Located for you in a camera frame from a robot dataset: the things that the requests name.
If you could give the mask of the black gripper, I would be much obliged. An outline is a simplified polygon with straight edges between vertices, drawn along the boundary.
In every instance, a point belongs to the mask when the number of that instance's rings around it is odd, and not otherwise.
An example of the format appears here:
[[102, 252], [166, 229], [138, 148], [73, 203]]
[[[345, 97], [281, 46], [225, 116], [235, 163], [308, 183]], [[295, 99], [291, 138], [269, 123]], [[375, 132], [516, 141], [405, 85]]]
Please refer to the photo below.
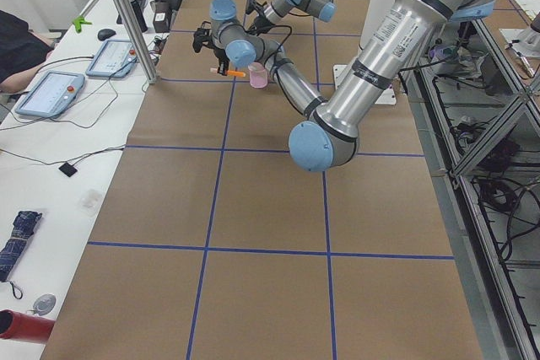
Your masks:
[[219, 61], [219, 66], [217, 68], [217, 73], [223, 76], [227, 76], [230, 60], [226, 55], [224, 49], [217, 46], [212, 46], [213, 54]]
[[270, 20], [273, 8], [269, 4], [256, 4], [257, 16], [251, 24], [251, 32], [268, 32], [273, 28], [274, 23]]

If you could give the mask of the person forearm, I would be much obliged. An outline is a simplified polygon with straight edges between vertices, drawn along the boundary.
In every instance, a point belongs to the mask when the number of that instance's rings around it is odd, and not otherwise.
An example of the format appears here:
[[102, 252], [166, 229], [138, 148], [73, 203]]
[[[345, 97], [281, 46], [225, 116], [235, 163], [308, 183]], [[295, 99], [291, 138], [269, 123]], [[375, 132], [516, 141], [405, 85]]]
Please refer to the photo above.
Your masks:
[[52, 51], [1, 57], [1, 91], [15, 94], [24, 90], [44, 65]]

